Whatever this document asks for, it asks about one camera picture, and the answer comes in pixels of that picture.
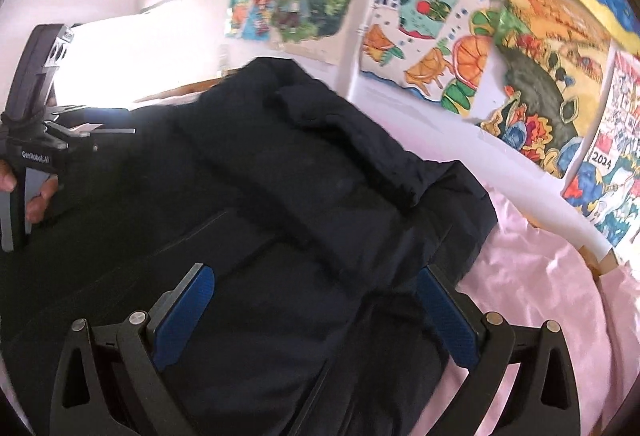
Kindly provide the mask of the person left hand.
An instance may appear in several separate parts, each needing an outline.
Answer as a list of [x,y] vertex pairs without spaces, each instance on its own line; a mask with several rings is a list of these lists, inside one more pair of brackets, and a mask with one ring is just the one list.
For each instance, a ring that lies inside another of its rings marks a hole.
[[[0,161],[0,188],[5,193],[12,193],[17,184],[12,169],[6,161]],[[37,196],[34,196],[26,204],[26,219],[33,224],[40,223],[46,215],[47,208],[58,191],[58,177],[56,175],[49,176],[39,190]]]

